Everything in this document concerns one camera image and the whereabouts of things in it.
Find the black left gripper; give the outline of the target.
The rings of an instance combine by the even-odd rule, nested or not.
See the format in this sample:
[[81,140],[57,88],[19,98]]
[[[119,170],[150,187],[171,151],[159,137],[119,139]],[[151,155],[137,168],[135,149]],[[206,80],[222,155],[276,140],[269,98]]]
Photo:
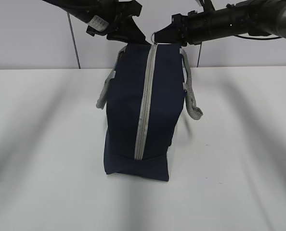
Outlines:
[[136,0],[109,0],[97,10],[88,12],[86,32],[91,36],[106,36],[107,40],[147,45],[144,33],[133,17],[140,16],[142,5]]

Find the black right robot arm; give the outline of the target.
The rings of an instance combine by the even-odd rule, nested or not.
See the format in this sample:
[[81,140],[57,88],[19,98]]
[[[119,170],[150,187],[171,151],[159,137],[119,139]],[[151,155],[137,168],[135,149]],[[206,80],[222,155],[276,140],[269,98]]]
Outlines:
[[154,33],[155,43],[182,46],[248,34],[252,40],[286,39],[286,0],[246,0],[215,10],[210,0],[200,0],[203,11],[175,14],[171,24]]

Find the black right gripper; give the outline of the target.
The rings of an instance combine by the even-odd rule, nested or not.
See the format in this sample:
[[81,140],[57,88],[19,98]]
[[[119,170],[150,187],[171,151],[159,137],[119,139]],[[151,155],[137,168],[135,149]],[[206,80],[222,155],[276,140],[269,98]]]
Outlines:
[[197,45],[203,41],[230,37],[232,12],[229,8],[208,12],[175,14],[172,24],[155,33],[155,43]]

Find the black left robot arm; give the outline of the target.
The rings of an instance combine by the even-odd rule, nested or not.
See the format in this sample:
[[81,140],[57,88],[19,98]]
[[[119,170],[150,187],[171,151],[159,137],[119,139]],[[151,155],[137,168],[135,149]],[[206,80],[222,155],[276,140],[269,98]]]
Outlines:
[[104,36],[107,40],[148,44],[133,17],[140,16],[142,5],[135,0],[47,0],[84,22],[86,33]]

